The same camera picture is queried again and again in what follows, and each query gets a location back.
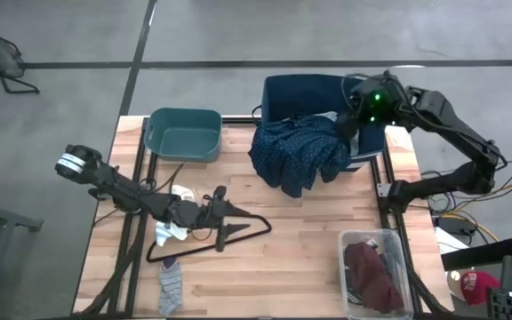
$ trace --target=teal plastic basket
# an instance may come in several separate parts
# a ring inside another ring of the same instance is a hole
[[[163,160],[211,163],[219,157],[221,126],[213,110],[160,108],[149,118],[144,143]]]

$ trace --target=striped sock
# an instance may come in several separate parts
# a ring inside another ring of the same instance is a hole
[[[175,261],[170,267],[161,264],[161,295],[159,296],[159,313],[170,315],[182,303],[181,265]]]

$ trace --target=red cap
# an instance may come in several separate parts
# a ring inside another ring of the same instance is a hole
[[[483,271],[468,271],[461,276],[461,293],[470,306],[485,302],[487,288],[499,289],[499,280]]]

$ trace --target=wooden table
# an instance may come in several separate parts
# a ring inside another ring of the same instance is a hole
[[[119,165],[120,173],[128,177],[132,176],[142,120],[141,116],[121,117],[116,130],[109,162]],[[191,188],[197,202],[204,194],[211,195],[217,186],[227,186],[227,199],[232,204],[266,217],[274,229],[270,234],[229,245],[224,252],[208,251],[180,258],[184,303],[175,316],[344,316],[337,236],[344,229],[380,227],[370,166],[355,173],[342,173],[332,183],[325,184],[318,178],[311,191],[293,199],[268,187],[254,172],[247,155],[253,132],[251,124],[224,125],[218,161],[186,164],[175,183]],[[387,142],[396,178],[419,180],[416,156],[406,131],[389,127]],[[141,178],[146,176],[148,156],[144,162]],[[158,160],[157,181],[165,181],[176,166]],[[112,203],[101,203],[96,219],[112,208]],[[123,220],[119,212],[93,229],[75,311],[88,306],[112,274]],[[438,300],[452,309],[428,211],[409,210],[404,222],[416,271]],[[236,236],[263,228],[258,221],[250,223],[249,229]],[[155,221],[149,217],[134,316],[159,316],[160,265],[145,261],[147,248],[155,239],[154,226]],[[203,238],[207,231],[195,234]],[[214,244],[214,234],[201,242],[192,236],[183,242],[170,240],[164,247],[157,247],[154,256]],[[122,283],[122,300],[126,284],[127,277]]]

